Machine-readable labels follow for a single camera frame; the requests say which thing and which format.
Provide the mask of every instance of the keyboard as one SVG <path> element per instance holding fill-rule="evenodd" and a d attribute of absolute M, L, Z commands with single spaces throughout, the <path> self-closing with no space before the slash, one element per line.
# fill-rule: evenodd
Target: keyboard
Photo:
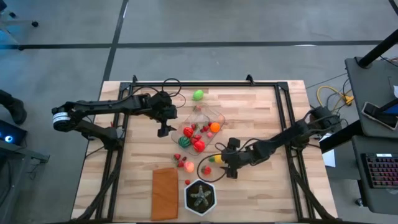
<path fill-rule="evenodd" d="M 362 154 L 371 188 L 398 189 L 398 154 Z"/>

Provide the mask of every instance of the hexagonal bowl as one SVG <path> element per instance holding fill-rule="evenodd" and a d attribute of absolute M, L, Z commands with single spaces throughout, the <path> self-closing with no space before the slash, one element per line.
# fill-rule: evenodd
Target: hexagonal bowl
<path fill-rule="evenodd" d="M 190 192 L 187 193 L 190 189 L 192 188 L 196 188 L 197 186 L 199 186 L 199 184 L 204 185 L 203 186 L 203 191 L 206 192 L 207 190 L 211 191 L 211 195 L 209 195 L 206 199 L 211 199 L 211 202 L 209 203 L 209 206 L 206 207 L 206 210 L 194 210 L 192 207 L 192 205 L 189 205 L 190 202 L 188 202 L 187 197 L 189 197 L 188 194 L 192 194 L 192 193 L 196 193 L 197 190 L 195 190 L 195 192 Z M 194 182 L 192 182 L 190 185 L 186 186 L 184 188 L 184 204 L 185 204 L 185 208 L 199 216 L 204 216 L 206 215 L 209 211 L 211 211 L 216 205 L 217 205 L 217 196 L 216 196 L 216 188 L 214 187 L 213 184 L 209 184 L 206 183 L 200 179 L 195 180 Z"/>

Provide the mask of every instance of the smartphone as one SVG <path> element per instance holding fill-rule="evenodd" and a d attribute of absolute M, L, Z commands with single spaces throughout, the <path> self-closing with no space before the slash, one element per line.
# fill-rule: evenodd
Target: smartphone
<path fill-rule="evenodd" d="M 369 102 L 365 102 L 365 105 L 363 106 L 362 109 L 362 114 L 365 115 L 366 117 L 378 122 L 379 124 L 395 131 L 397 129 L 397 125 L 398 125 L 398 118 L 396 116 L 391 116 L 391 115 L 378 115 L 377 118 L 373 117 L 370 114 L 370 111 L 374 111 L 375 109 L 379 109 L 378 106 L 369 103 Z"/>

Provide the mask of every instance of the orange ball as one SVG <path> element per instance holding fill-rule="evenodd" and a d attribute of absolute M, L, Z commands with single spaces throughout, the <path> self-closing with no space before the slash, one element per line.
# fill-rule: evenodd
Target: orange ball
<path fill-rule="evenodd" d="M 184 164 L 184 170 L 186 172 L 193 172 L 195 170 L 195 165 L 191 161 L 187 161 Z"/>
<path fill-rule="evenodd" d="M 212 123 L 210 125 L 210 130 L 214 133 L 217 133 L 220 130 L 220 125 L 218 123 Z"/>

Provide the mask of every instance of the white bowl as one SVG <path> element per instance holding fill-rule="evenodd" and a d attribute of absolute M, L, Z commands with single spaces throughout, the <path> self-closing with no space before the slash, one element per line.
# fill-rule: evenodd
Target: white bowl
<path fill-rule="evenodd" d="M 203 212 L 203 213 L 198 213 L 198 212 L 192 210 L 191 208 L 189 208 L 188 205 L 187 205 L 187 189 L 188 189 L 191 185 L 193 185 L 194 183 L 196 183 L 196 182 L 198 182 L 198 181 L 204 182 L 204 181 L 202 181 L 202 180 L 200 180 L 200 179 L 197 179 L 197 180 L 195 180 L 194 182 L 192 182 L 190 185 L 188 185 L 188 186 L 186 186 L 186 187 L 184 188 L 184 204 L 185 204 L 185 208 L 186 208 L 187 210 L 189 210 L 189 211 L 191 211 L 191 212 L 193 212 L 193 213 L 195 213 L 195 214 L 197 214 L 197 215 L 199 215 L 199 216 L 204 216 L 204 215 L 206 215 L 208 212 L 210 212 L 210 211 L 217 205 L 216 188 L 214 187 L 213 184 L 209 184 L 209 183 L 204 182 L 205 184 L 207 184 L 207 185 L 209 185 L 211 188 L 213 188 L 214 204 L 213 204 L 207 211 L 205 211 L 205 212 Z"/>

